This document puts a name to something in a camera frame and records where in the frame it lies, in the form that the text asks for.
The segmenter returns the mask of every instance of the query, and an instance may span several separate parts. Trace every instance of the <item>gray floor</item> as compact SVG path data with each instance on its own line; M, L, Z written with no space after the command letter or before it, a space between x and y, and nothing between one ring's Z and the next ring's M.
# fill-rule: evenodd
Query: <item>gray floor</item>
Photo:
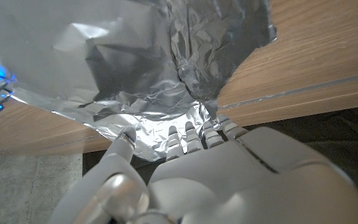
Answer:
M81 154L0 157L0 223L47 223L81 175Z

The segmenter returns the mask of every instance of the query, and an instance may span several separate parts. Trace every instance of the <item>aluminum foil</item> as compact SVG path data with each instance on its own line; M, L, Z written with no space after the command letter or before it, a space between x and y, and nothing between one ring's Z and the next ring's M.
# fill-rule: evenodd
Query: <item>aluminum foil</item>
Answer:
M171 125L200 131L233 71L274 38L267 0L0 0L14 97L111 140L131 125L148 161L165 157Z

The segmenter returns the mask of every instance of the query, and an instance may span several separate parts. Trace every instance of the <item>wood grain surface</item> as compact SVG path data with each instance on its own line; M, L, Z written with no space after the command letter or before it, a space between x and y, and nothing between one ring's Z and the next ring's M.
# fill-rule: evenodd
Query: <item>wood grain surface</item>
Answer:
M0 112L0 155L75 154L107 149L99 133L76 121L9 99Z
M358 107L358 80L221 110L240 126Z
M242 63L219 106L358 75L358 1L272 0L272 14L277 41Z
M358 1L272 0L274 43L257 49L222 89L218 105L358 75ZM239 125L358 106L358 80L236 106ZM96 131L14 100L0 113L0 155L73 154L106 149Z

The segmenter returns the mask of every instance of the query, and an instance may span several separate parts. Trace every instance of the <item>foil sheet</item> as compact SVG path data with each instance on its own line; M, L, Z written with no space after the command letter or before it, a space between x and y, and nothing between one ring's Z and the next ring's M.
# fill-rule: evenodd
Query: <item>foil sheet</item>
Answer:
M14 98L111 140L131 125L148 161L165 157L171 125L200 133L233 71L274 38L267 0L0 0Z

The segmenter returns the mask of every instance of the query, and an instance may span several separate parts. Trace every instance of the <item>wooden table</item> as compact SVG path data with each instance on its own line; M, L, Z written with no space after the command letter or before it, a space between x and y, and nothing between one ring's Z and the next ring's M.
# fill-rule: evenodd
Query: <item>wooden table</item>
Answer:
M256 50L218 98L240 125L358 107L358 1L272 0L274 43ZM10 100L0 155L71 154L110 141L82 124Z

